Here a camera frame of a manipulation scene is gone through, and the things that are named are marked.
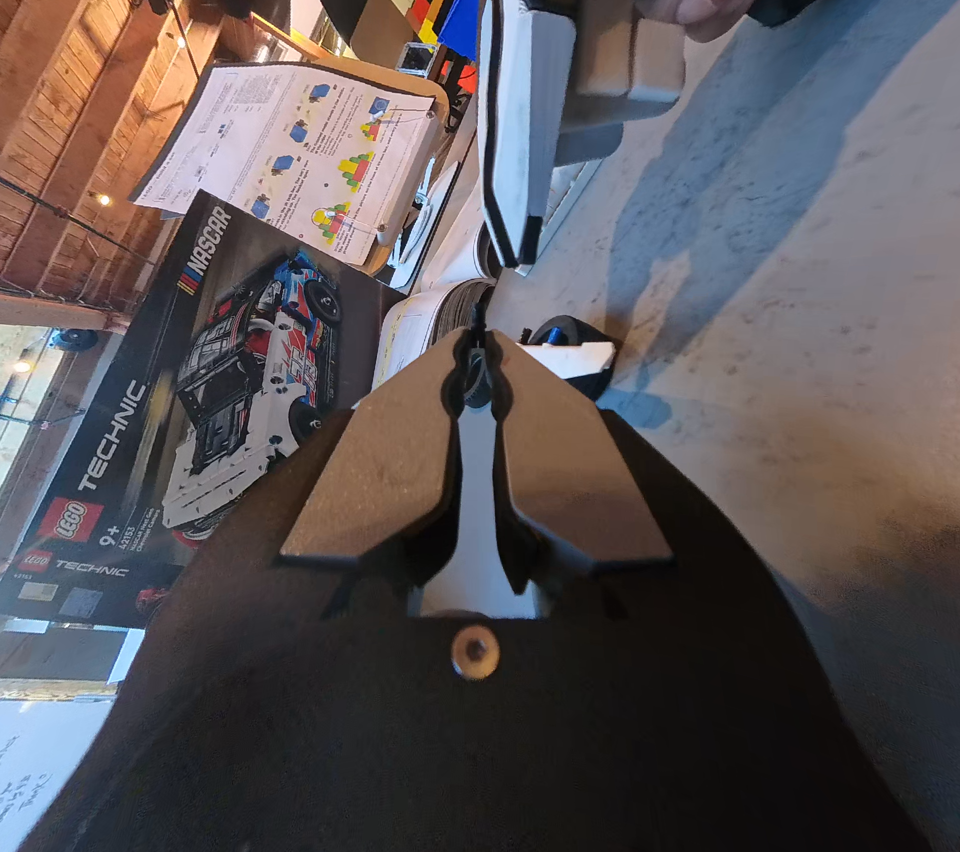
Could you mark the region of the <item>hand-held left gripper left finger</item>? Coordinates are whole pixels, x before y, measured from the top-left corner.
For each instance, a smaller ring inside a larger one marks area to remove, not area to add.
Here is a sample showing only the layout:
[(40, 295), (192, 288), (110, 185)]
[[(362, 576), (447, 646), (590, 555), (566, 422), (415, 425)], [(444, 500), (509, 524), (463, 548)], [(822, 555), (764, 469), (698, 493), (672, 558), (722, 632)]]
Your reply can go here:
[(424, 586), (457, 545), (470, 332), (360, 401), (280, 549), (297, 565)]

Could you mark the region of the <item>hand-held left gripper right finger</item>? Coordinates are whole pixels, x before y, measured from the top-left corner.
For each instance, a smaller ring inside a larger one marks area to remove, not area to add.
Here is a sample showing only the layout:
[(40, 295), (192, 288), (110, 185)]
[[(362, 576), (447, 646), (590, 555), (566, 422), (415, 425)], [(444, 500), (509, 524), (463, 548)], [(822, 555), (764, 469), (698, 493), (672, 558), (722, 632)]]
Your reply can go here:
[(577, 578), (673, 562), (595, 402), (487, 333), (496, 422), (496, 541), (511, 589), (558, 592)]

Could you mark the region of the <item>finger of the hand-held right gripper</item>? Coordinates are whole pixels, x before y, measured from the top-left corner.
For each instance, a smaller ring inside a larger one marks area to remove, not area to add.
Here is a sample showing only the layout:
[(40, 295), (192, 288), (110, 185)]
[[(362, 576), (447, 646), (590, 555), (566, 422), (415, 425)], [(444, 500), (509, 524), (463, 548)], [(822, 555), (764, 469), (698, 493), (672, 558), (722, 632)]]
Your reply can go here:
[(495, 246), (503, 267), (517, 267), (520, 262), (512, 244), (503, 211), (495, 191), (495, 165), (498, 146), (498, 90), (501, 72), (503, 10), (501, 0), (486, 0), (489, 13), (488, 51), (486, 56), (486, 86), (482, 114), (485, 118), (484, 146), (481, 161), (481, 196), (491, 243)]
[(576, 0), (501, 0), (494, 190), (517, 267), (537, 259), (576, 39)]

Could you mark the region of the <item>long white pointed panel piece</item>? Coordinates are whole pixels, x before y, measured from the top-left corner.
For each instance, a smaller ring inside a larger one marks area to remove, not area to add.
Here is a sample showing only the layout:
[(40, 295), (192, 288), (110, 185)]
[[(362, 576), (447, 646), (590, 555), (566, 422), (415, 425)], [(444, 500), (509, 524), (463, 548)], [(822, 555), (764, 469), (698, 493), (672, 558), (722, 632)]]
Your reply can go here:
[(589, 341), (579, 345), (525, 344), (519, 346), (558, 378), (570, 380), (600, 375), (610, 369), (617, 348), (610, 341)]

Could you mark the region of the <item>grey desk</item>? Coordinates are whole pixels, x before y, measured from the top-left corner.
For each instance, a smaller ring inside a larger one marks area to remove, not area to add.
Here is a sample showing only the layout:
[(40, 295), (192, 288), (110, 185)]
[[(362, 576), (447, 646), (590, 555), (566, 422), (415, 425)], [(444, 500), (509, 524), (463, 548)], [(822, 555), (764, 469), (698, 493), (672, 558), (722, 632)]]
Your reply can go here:
[(846, 718), (958, 850), (959, 0), (688, 47), (490, 323), (622, 342), (603, 405), (774, 572)]

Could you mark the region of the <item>white beam with cylinders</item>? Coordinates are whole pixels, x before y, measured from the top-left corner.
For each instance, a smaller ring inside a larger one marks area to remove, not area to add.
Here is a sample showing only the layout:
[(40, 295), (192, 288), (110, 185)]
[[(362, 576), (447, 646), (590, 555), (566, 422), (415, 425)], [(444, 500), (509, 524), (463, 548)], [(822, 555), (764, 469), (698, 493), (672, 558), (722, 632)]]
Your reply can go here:
[(603, 160), (578, 162), (553, 169), (537, 252), (539, 257), (558, 234)]

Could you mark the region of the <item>blue plastic bin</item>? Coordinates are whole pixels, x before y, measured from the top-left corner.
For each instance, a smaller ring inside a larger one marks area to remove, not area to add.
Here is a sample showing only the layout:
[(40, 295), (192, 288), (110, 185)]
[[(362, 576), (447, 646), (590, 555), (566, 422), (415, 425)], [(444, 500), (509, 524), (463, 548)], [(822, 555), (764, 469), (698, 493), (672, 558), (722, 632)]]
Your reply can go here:
[(439, 43), (470, 62), (477, 60), (481, 0), (453, 0), (438, 33)]

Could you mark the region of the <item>white flat pad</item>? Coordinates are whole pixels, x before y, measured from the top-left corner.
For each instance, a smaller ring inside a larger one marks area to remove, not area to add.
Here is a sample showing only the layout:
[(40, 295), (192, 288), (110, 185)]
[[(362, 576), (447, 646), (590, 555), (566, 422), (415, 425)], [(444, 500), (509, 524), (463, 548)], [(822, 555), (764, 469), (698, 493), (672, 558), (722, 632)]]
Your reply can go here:
[(456, 162), (444, 171), (431, 186), (413, 223), (407, 241), (395, 256), (396, 264), (389, 287), (408, 291), (419, 275), (433, 238), (449, 202), (450, 193), (460, 176), (462, 162)]

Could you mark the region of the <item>open instruction booklet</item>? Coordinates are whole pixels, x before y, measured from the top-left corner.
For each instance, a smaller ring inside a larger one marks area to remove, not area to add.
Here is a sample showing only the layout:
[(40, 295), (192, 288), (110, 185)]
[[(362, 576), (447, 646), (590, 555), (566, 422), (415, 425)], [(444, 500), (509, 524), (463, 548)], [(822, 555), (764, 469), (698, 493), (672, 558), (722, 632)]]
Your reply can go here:
[(419, 358), (450, 332), (471, 322), (474, 306), (486, 304), (499, 275), (497, 253), (484, 212), (466, 203), (421, 270), (416, 292), (384, 319), (372, 388)]

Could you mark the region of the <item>toy car set box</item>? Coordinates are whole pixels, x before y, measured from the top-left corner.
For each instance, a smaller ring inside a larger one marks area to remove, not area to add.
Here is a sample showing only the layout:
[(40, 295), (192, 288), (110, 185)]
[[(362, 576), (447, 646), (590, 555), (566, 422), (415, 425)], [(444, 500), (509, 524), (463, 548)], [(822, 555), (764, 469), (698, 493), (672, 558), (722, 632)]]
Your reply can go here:
[(145, 628), (240, 499), (371, 389), (400, 299), (199, 192), (2, 574), (2, 615)]

